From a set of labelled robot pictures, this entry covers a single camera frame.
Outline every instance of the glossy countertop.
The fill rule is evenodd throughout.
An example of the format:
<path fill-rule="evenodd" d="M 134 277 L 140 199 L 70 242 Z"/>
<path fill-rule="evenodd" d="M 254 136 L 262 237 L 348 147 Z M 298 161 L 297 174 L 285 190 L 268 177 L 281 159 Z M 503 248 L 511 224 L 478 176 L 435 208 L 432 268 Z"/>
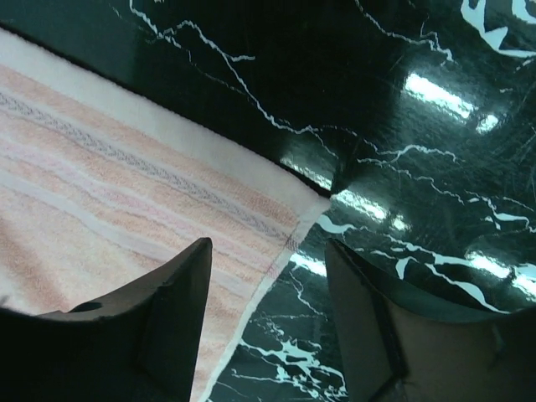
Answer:
<path fill-rule="evenodd" d="M 0 24 L 332 196 L 213 402 L 347 400 L 328 237 L 456 302 L 536 303 L 535 1 L 3 0 Z"/>

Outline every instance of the hole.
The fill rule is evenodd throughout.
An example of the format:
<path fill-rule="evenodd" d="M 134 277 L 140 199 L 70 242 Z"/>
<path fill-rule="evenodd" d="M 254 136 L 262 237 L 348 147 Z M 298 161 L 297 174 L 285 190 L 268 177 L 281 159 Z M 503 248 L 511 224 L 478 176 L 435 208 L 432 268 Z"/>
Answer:
<path fill-rule="evenodd" d="M 92 312 L 93 310 L 96 310 L 101 307 L 102 304 L 97 301 L 88 301 L 86 303 L 80 304 L 79 306 L 76 306 L 70 312 Z"/>

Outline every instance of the towel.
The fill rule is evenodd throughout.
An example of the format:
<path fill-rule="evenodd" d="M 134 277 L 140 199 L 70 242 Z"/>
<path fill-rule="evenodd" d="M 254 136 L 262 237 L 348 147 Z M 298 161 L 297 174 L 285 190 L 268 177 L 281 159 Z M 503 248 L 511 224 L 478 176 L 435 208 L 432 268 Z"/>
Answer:
<path fill-rule="evenodd" d="M 67 312 L 210 237 L 191 399 L 206 400 L 251 313 L 327 207 L 253 152 L 0 30 L 5 307 Z"/>

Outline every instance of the striped towel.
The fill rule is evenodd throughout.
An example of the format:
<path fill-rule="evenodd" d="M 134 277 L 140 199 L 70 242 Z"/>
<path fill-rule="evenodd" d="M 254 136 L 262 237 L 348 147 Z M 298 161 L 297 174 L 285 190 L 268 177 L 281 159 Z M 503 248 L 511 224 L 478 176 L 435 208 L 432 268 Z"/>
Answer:
<path fill-rule="evenodd" d="M 214 264 L 192 396 L 206 400 L 327 207 L 253 152 L 0 30 L 6 307 L 68 311 L 208 236 Z"/>

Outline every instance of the black plastic piece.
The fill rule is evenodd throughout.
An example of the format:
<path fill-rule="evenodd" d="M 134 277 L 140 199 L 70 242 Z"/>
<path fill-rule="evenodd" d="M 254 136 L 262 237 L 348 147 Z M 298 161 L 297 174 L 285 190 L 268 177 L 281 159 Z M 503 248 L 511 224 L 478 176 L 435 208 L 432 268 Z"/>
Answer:
<path fill-rule="evenodd" d="M 352 402 L 536 400 L 536 309 L 455 304 L 336 240 L 326 267 Z"/>
<path fill-rule="evenodd" d="M 0 309 L 0 399 L 188 402 L 211 264 L 201 239 L 71 312 Z"/>

